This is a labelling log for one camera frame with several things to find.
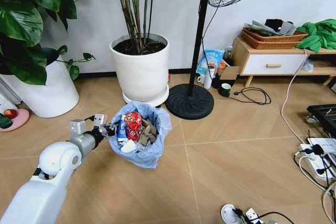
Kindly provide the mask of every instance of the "drawer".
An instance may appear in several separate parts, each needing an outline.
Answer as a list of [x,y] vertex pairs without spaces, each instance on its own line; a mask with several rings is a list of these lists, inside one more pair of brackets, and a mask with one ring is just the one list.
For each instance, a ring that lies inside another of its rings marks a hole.
[[250,55],[242,75],[294,74],[304,55]]

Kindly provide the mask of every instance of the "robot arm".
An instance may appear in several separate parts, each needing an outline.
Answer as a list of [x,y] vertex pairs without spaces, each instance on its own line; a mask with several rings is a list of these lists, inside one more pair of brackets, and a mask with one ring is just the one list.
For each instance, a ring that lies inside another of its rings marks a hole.
[[70,139],[44,149],[30,181],[17,191],[0,224],[55,223],[70,177],[91,150],[106,136],[114,134],[115,125],[105,124],[106,118],[102,114],[91,117],[93,129],[88,132],[84,120],[71,121]]

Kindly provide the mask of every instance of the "wooden cabinet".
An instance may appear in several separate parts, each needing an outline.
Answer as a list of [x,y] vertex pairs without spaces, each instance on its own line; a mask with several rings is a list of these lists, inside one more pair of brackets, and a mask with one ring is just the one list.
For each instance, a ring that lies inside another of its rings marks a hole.
[[[336,50],[321,48],[318,53],[310,50],[306,50],[306,52],[309,56],[329,55],[329,57],[336,58]],[[240,37],[235,39],[232,54],[234,65],[240,66],[240,75],[249,76],[245,87],[250,85],[253,76],[294,75],[305,58],[302,49],[254,49]],[[316,60],[314,61],[313,72],[300,70],[298,75],[328,76],[328,79],[323,83],[327,85],[336,76],[336,66],[329,60]]]

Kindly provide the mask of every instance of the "black mug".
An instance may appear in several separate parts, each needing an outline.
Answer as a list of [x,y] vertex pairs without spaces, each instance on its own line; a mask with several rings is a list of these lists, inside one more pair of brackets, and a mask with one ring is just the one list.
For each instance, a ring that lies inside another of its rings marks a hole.
[[231,85],[228,83],[223,83],[218,89],[218,93],[223,97],[230,96]]

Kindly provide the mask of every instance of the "cup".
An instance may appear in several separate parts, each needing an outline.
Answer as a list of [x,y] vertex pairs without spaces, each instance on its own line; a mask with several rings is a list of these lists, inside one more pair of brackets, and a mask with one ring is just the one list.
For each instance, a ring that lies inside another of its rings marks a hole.
[[206,75],[205,75],[205,79],[204,79],[203,87],[205,89],[209,89],[211,87],[212,78],[214,76],[214,73],[215,73],[215,67],[214,66],[209,66],[209,69],[207,70]]
[[200,74],[200,76],[197,77],[197,82],[200,82],[201,84],[204,84],[204,79],[205,79],[205,75]]
[[228,83],[223,83],[221,87],[218,89],[218,93],[223,97],[230,96],[231,85]]

